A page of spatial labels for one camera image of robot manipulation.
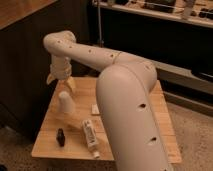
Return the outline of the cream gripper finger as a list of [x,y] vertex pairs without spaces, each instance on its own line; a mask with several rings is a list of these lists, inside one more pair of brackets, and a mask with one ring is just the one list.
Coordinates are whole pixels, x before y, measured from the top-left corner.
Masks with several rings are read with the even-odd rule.
[[55,80],[55,77],[52,74],[49,74],[46,79],[46,84],[49,85]]
[[69,90],[71,92],[74,92],[76,90],[76,84],[75,84],[75,80],[72,76],[70,76],[69,78],[67,78],[64,81],[64,84],[69,88]]

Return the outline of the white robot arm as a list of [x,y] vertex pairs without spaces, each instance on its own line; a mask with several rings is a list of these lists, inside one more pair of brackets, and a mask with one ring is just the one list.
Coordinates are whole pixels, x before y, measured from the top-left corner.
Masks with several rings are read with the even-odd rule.
[[72,60],[100,72],[96,101],[118,171],[173,171],[150,103],[157,82],[151,61],[80,44],[70,31],[46,35],[43,45],[51,54],[48,82],[69,78]]

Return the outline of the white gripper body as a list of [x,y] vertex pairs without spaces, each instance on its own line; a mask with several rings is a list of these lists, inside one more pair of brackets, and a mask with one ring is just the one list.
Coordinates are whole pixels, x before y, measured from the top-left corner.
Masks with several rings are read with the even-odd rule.
[[50,66],[50,75],[59,80],[64,80],[67,79],[71,75],[71,68],[66,67],[66,68],[56,68],[55,66],[51,65]]

